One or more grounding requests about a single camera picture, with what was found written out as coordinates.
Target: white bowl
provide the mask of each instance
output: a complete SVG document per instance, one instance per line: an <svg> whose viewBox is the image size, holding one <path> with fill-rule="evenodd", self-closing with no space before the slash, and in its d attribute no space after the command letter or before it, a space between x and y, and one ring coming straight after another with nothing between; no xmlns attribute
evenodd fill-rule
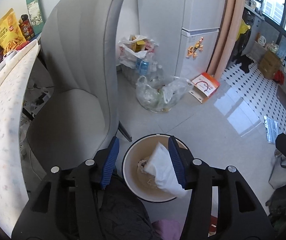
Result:
<svg viewBox="0 0 286 240"><path fill-rule="evenodd" d="M162 191L159 188L149 188L144 186L138 179L138 163L146 157L152 155L158 142L168 148L169 135L167 134L151 134L147 135L131 145L125 153L122 163L123 178L129 189L140 199L162 203L175 199L175 196ZM177 139L179 147L187 149L187 146Z"/></svg>

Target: white tile floor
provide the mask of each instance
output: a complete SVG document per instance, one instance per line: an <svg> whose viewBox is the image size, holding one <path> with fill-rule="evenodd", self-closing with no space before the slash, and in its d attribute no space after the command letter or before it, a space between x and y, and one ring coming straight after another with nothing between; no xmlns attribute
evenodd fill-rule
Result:
<svg viewBox="0 0 286 240"><path fill-rule="evenodd" d="M270 198L273 189L268 183L274 164L275 146L267 143L265 127L255 112L231 87L221 80L217 92L205 104L192 95L183 99L166 114L144 109L135 98L135 89L122 74L118 74L119 118L133 138L151 133L167 133L181 139L194 157L210 166L237 167L261 204ZM120 153L116 162L122 174L122 160L131 143L119 132ZM151 221L174 219L183 226L190 195L167 203L147 203ZM217 209L214 194L213 211Z"/></svg>
<svg viewBox="0 0 286 240"><path fill-rule="evenodd" d="M278 84L264 78L255 62L249 66L249 73L244 73L239 67L240 64L232 64L224 70L222 79L245 100L262 122L266 115L278 122L280 133L286 133L286 110L276 97Z"/></svg>

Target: snack bag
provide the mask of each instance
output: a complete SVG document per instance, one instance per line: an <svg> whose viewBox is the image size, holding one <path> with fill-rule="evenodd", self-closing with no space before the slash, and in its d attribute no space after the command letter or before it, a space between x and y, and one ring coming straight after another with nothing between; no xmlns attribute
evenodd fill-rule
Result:
<svg viewBox="0 0 286 240"><path fill-rule="evenodd" d="M0 20L0 46L4 49L3 54L26 42L16 20L13 8Z"/></svg>

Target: refrigerator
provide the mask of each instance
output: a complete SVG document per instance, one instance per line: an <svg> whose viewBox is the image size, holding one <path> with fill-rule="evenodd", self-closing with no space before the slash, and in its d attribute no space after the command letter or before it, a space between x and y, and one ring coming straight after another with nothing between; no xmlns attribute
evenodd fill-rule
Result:
<svg viewBox="0 0 286 240"><path fill-rule="evenodd" d="M218 38L226 0L138 0L139 31L158 47L167 74L190 80L206 72ZM188 49L199 47L187 58Z"/></svg>

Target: white tissue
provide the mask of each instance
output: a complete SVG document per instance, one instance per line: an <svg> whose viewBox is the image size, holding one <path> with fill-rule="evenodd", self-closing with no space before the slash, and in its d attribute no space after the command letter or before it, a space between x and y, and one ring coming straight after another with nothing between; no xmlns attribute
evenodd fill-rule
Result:
<svg viewBox="0 0 286 240"><path fill-rule="evenodd" d="M178 198L186 195L187 190L184 190L178 183L169 151L163 144L157 144L144 166L144 171L155 176L155 183L159 189Z"/></svg>

